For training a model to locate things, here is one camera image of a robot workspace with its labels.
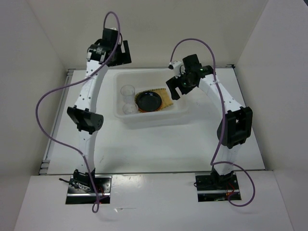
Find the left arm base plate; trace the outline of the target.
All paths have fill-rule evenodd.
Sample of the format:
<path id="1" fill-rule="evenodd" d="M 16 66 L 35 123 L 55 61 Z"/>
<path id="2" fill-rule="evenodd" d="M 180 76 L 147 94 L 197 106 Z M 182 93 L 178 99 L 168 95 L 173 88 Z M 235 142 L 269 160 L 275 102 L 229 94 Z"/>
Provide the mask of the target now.
<path id="1" fill-rule="evenodd" d="M 68 183 L 66 205 L 93 204 L 96 201 L 96 193 L 92 185 L 84 186 L 81 183 L 77 183 L 73 180 L 72 176 L 70 180 L 62 179 L 62 181 Z M 110 204 L 112 176 L 96 175 L 94 183 L 100 204 Z"/>

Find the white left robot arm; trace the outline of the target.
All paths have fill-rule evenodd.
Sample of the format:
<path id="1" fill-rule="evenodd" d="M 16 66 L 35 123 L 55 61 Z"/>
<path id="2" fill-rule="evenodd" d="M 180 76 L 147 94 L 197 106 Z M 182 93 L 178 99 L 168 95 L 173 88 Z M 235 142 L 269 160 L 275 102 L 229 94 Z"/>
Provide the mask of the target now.
<path id="1" fill-rule="evenodd" d="M 91 192 L 96 186 L 94 147 L 104 117 L 96 113 L 97 100 L 102 81 L 109 67 L 131 63 L 128 42 L 120 42 L 121 33 L 115 28 L 103 29 L 101 39 L 87 50 L 86 80 L 80 94 L 67 114 L 76 124 L 79 132 L 78 149 L 82 152 L 83 163 L 73 173 L 73 183 L 84 192 Z"/>

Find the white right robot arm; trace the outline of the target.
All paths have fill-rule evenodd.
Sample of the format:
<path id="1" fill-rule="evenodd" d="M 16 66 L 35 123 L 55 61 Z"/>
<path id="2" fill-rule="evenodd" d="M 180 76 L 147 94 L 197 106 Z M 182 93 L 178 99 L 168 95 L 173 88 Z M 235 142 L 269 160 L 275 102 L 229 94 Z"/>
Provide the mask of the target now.
<path id="1" fill-rule="evenodd" d="M 168 67 L 174 72 L 166 82 L 173 100 L 199 88 L 221 114 L 217 128 L 219 147 L 211 160 L 210 184 L 222 189 L 231 180 L 238 152 L 251 135 L 252 109 L 238 103 L 220 82 L 214 68 L 203 66 L 196 54 L 183 58 L 181 62 L 172 61 Z"/>

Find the black round plate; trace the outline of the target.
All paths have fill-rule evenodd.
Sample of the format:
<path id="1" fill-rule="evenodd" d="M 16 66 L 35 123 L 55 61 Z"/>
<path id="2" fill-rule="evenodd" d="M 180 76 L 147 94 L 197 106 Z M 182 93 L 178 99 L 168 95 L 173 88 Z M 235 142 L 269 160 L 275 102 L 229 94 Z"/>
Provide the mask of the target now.
<path id="1" fill-rule="evenodd" d="M 161 96 L 153 91 L 140 92 L 136 96 L 136 104 L 138 107 L 159 107 L 162 106 Z"/>

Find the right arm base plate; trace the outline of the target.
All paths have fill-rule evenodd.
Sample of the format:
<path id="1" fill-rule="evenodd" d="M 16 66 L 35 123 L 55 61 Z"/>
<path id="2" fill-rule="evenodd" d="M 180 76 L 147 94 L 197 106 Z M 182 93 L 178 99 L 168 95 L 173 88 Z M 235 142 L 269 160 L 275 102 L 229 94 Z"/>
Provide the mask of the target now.
<path id="1" fill-rule="evenodd" d="M 198 202 L 227 201 L 229 196 L 231 201 L 241 201 L 236 174 L 233 174 L 230 180 L 215 185 L 210 173 L 196 173 L 193 185 L 197 190 Z"/>

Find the orange plastic plate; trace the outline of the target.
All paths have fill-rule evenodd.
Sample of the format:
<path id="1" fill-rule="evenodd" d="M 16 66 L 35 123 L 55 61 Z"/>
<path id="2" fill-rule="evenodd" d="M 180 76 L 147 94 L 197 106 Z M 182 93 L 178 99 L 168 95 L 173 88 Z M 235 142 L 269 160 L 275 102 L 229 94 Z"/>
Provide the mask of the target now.
<path id="1" fill-rule="evenodd" d="M 149 112 L 156 112 L 161 109 L 161 106 L 159 107 L 138 107 L 138 111 L 140 113 L 149 113 Z"/>

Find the woven bamboo tray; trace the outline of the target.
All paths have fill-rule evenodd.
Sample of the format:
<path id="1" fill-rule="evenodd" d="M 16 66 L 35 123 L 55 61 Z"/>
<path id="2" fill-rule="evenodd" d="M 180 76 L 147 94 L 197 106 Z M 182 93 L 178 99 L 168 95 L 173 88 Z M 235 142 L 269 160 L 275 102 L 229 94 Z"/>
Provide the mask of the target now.
<path id="1" fill-rule="evenodd" d="M 163 109 L 165 109 L 165 108 L 167 108 L 167 107 L 169 107 L 169 106 L 172 106 L 172 105 L 173 105 L 173 102 L 172 102 L 172 100 L 171 100 L 171 97 L 169 96 L 169 94 L 168 94 L 166 88 L 151 89 L 151 90 L 146 90 L 146 91 L 153 91 L 153 92 L 158 93 L 158 94 L 161 96 L 161 98 L 162 98 L 162 106 L 161 106 L 160 111 L 163 110 Z"/>

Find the clear plastic cup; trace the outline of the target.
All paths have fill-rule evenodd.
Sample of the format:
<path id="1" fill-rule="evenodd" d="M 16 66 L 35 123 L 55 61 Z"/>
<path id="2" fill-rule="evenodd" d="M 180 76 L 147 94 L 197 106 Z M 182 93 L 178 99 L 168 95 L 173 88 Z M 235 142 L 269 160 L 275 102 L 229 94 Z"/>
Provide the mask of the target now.
<path id="1" fill-rule="evenodd" d="M 120 93 L 123 97 L 124 103 L 127 104 L 134 104 L 134 98 L 135 98 L 135 88 L 132 85 L 124 85 Z"/>
<path id="2" fill-rule="evenodd" d="M 125 115 L 130 115 L 136 114 L 139 109 L 136 103 L 126 103 L 123 105 L 122 110 Z"/>

